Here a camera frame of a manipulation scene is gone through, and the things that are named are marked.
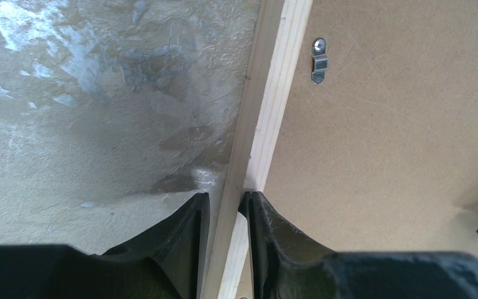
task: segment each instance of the screw head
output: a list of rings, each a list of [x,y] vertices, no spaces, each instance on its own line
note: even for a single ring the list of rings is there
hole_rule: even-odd
[[[325,46],[326,46],[326,42],[324,39],[317,39],[315,42],[314,42],[314,50],[316,52],[322,52],[323,50],[325,50]]]

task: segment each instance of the metal clip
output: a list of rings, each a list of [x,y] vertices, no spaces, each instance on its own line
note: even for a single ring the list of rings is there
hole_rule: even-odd
[[[321,37],[312,44],[312,59],[314,59],[312,81],[314,84],[320,84],[325,79],[325,71],[329,64],[329,59],[325,55],[326,49],[327,42]]]

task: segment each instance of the wooden frame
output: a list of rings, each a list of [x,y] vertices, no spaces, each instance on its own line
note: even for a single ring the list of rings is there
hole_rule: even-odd
[[[265,187],[311,6],[312,0],[261,0],[217,225],[210,226],[215,238],[203,298],[235,296],[248,248],[244,233],[235,233],[230,247],[234,226],[246,226],[236,225],[237,209],[245,191]],[[232,279],[223,280],[225,271]]]

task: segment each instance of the textured gray surface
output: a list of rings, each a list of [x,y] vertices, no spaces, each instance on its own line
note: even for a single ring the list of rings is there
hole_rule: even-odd
[[[0,1],[0,243],[101,252],[219,197],[258,6]]]

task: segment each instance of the silver metal bracket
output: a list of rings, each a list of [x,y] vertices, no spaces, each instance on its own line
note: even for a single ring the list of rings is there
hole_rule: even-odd
[[[312,59],[314,59],[312,81],[314,84],[320,84],[325,79],[325,71],[329,65],[329,59],[325,54],[326,49],[327,42],[321,37],[312,44]]]

